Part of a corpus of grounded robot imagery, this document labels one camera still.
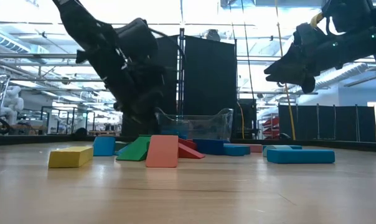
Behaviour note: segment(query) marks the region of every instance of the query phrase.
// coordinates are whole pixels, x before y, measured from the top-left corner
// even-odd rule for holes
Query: pink block
[[[230,145],[230,146],[250,146],[250,152],[255,152],[255,153],[262,153],[263,152],[263,146],[258,145],[258,144],[225,144],[225,145]]]

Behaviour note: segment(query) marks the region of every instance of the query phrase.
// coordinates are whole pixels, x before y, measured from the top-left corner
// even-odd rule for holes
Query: table surface
[[[51,150],[91,144],[0,146],[0,223],[376,224],[374,152],[338,149],[323,165],[207,156],[176,169],[95,157],[48,170]]]

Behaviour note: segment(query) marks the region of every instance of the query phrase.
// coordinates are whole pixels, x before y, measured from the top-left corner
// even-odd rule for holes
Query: yellow block
[[[94,148],[91,146],[76,146],[51,151],[49,168],[80,167],[93,159]]]

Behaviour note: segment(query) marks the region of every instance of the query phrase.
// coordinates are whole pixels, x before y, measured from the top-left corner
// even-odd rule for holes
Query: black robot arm
[[[314,77],[323,70],[374,55],[376,61],[376,8],[371,0],[330,0],[320,19],[327,19],[327,34],[312,24],[297,26],[294,42],[286,55],[270,65],[267,81],[300,85],[303,92],[314,90]],[[336,31],[329,30],[331,19]]]
[[[68,34],[82,47],[77,63],[90,62],[116,98],[116,110],[156,132],[154,110],[162,98],[165,68],[151,61],[157,41],[146,21],[114,29],[96,20],[79,0],[53,0]]]

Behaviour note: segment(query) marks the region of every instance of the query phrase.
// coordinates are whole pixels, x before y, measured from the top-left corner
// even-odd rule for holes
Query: black partition
[[[376,142],[375,108],[358,106],[359,141]]]
[[[313,140],[318,138],[318,118],[316,106],[292,106],[297,109],[297,140]]]
[[[279,110],[279,117],[280,117],[280,133],[285,133],[291,138],[293,138],[289,106],[279,105],[278,110]],[[296,111],[295,106],[292,106],[292,114],[293,114],[294,131],[295,133],[297,133],[298,117],[297,117],[297,111]]]
[[[159,50],[153,58],[155,63],[167,68],[167,73],[163,76],[163,99],[159,102],[159,107],[166,114],[177,113],[177,38],[177,35],[157,38]]]
[[[333,106],[319,106],[319,138],[335,139],[335,109]]]
[[[336,107],[336,140],[357,141],[357,116],[355,106]]]
[[[186,36],[183,114],[214,115],[237,104],[235,45]]]

